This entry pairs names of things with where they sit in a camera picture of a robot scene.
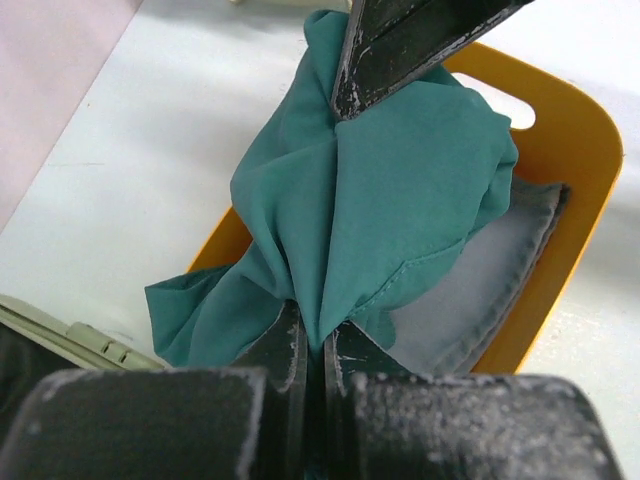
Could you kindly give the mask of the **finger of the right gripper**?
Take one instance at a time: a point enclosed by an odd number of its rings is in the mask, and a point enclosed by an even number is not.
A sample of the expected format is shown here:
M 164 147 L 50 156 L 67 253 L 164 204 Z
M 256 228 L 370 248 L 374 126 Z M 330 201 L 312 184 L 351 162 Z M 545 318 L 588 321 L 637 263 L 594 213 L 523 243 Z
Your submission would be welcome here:
M 445 55 L 449 1 L 354 1 L 344 55 Z
M 331 98 L 338 120 L 352 120 L 506 21 L 529 0 L 449 1 L 450 49 L 445 55 L 344 55 L 341 52 Z

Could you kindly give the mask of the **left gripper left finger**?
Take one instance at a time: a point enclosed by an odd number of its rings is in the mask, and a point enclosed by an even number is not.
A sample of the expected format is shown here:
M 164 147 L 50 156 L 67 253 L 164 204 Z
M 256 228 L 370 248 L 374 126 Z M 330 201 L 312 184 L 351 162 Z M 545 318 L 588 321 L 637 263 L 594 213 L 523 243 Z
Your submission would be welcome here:
M 296 303 L 231 365 L 70 369 L 41 380 L 5 479 L 300 479 L 308 342 Z

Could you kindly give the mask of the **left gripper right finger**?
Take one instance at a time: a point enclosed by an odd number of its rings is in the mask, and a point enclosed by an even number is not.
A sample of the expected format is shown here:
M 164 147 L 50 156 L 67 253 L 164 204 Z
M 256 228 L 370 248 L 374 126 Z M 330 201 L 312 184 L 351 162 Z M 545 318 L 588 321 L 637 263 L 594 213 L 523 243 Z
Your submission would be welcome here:
M 417 375 L 358 326 L 324 344 L 333 479 L 618 479 L 599 418 L 549 376 Z

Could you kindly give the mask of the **light blue denim garment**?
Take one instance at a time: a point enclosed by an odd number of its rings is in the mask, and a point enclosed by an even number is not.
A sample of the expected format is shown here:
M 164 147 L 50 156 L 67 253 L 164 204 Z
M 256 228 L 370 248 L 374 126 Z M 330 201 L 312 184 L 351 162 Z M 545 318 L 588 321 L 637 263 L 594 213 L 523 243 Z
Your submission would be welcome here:
M 514 179 L 505 214 L 466 244 L 431 290 L 392 312 L 389 354 L 414 373 L 468 373 L 495 338 L 567 206 L 566 184 Z

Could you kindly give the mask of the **teal fabric garment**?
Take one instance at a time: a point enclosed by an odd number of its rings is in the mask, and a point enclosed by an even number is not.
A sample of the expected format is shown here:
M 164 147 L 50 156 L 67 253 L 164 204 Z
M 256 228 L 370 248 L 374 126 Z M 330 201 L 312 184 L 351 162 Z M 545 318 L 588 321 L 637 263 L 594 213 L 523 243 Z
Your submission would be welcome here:
M 346 25 L 331 10 L 306 19 L 293 83 L 232 176 L 246 252 L 146 288 L 153 348 L 170 365 L 231 364 L 288 300 L 313 354 L 347 320 L 390 346 L 390 312 L 434 287 L 507 211 L 510 119 L 446 69 L 335 119 Z

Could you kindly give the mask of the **green hard-shell suitcase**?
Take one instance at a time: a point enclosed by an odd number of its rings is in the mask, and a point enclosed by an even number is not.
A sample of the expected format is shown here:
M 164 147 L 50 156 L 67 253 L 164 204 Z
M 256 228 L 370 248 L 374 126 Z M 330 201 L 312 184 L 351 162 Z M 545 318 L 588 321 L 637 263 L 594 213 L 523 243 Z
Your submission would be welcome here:
M 1 324 L 85 369 L 159 370 L 166 366 L 81 322 L 66 324 L 11 296 L 1 296 Z

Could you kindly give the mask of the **yellow plastic basket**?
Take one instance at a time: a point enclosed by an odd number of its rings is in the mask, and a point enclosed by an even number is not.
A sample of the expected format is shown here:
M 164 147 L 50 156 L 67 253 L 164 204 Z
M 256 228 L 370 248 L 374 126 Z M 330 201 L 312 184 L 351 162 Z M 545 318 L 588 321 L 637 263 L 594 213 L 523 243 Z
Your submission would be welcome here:
M 471 370 L 513 373 L 535 343 L 606 206 L 622 164 L 621 140 L 606 112 L 586 94 L 506 54 L 474 44 L 448 66 L 524 98 L 536 111 L 534 126 L 513 135 L 520 153 L 514 179 L 571 189 L 521 296 Z M 370 334 L 388 355 L 396 339 L 392 312 Z

